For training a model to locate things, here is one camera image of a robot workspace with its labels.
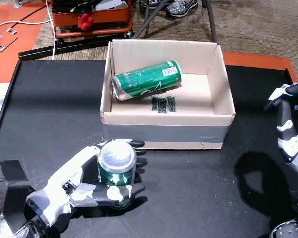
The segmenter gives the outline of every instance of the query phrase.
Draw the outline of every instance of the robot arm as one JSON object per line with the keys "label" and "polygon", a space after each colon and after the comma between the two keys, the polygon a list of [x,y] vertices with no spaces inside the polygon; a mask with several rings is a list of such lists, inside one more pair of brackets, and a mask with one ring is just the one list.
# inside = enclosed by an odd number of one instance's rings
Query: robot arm
{"label": "robot arm", "polygon": [[[129,144],[133,147],[144,145],[135,141]],[[144,150],[135,151],[137,155],[145,153]],[[19,161],[0,162],[0,238],[41,237],[61,214],[70,213],[73,207],[112,206],[145,189],[141,183],[125,186],[83,183],[90,162],[97,165],[99,152],[96,146],[85,147],[55,171],[39,191],[29,186]],[[92,177],[98,180],[97,166],[91,171]]]}
{"label": "robot arm", "polygon": [[41,210],[41,219],[47,227],[52,226],[59,215],[70,213],[71,206],[112,206],[145,189],[141,183],[111,187],[82,183],[82,167],[89,160],[96,159],[99,152],[96,146],[85,147],[50,177],[45,188],[28,195],[27,203],[33,202]]}
{"label": "robot arm", "polygon": [[[269,97],[265,110],[272,106],[278,106],[277,135],[278,148],[285,162],[298,175],[298,134],[292,121],[292,105],[298,110],[298,83],[291,86],[284,84],[275,89]],[[298,221],[290,220],[276,226],[270,234],[270,238],[282,238],[287,234],[289,238],[298,238]]]}

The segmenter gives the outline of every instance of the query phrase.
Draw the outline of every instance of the green can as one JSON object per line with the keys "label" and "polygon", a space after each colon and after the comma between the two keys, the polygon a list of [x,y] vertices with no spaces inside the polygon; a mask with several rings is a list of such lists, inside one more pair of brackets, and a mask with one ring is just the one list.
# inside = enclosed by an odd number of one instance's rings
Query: green can
{"label": "green can", "polygon": [[146,68],[116,74],[113,89],[118,100],[123,101],[181,83],[181,69],[175,60]]}
{"label": "green can", "polygon": [[[136,153],[131,145],[122,141],[110,141],[100,150],[98,164],[101,182],[108,186],[132,185],[135,180]],[[124,200],[112,208],[129,207],[133,198]]]}

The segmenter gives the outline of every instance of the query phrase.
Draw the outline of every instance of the orange mat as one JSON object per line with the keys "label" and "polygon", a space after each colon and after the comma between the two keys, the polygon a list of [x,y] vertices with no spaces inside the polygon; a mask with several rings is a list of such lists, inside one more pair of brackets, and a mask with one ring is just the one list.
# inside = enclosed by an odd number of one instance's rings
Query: orange mat
{"label": "orange mat", "polygon": [[237,52],[223,52],[223,57],[225,65],[276,70],[288,69],[292,82],[297,82],[295,72],[288,58]]}
{"label": "orange mat", "polygon": [[[25,3],[21,8],[13,8],[13,5],[0,6],[0,23],[6,21],[19,21],[26,15],[43,7],[44,2]],[[47,14],[46,8],[34,13],[26,20],[27,22],[42,22]],[[0,27],[0,35],[13,24],[6,24]],[[18,39],[8,46],[3,52],[0,52],[0,83],[10,83],[13,71],[18,61],[18,53],[31,50],[39,35],[42,25],[24,25],[18,24],[13,27],[17,31]]]}

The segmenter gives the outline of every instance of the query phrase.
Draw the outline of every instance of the black table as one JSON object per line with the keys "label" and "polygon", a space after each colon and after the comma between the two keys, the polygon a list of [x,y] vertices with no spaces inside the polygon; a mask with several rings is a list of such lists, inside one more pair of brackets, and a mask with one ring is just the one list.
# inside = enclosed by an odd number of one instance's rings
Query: black table
{"label": "black table", "polygon": [[[83,147],[101,141],[104,65],[19,65],[0,124],[0,160],[18,159],[36,190]],[[129,211],[82,209],[60,236],[257,238],[292,218],[298,178],[277,149],[276,112],[262,110],[273,89],[289,83],[287,74],[236,66],[227,72],[236,118],[221,150],[148,151],[140,171],[146,190]]]}

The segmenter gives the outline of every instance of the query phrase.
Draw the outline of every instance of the cardboard box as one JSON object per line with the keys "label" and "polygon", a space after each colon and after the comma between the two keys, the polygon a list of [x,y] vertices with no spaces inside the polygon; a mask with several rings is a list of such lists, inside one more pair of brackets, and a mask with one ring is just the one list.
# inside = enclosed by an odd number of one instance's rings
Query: cardboard box
{"label": "cardboard box", "polygon": [[[176,112],[152,111],[152,97],[118,101],[112,90],[117,73],[175,60],[181,87],[160,91],[174,96]],[[220,149],[235,117],[220,46],[168,40],[113,40],[108,45],[101,100],[105,140],[145,141],[147,149]]]}

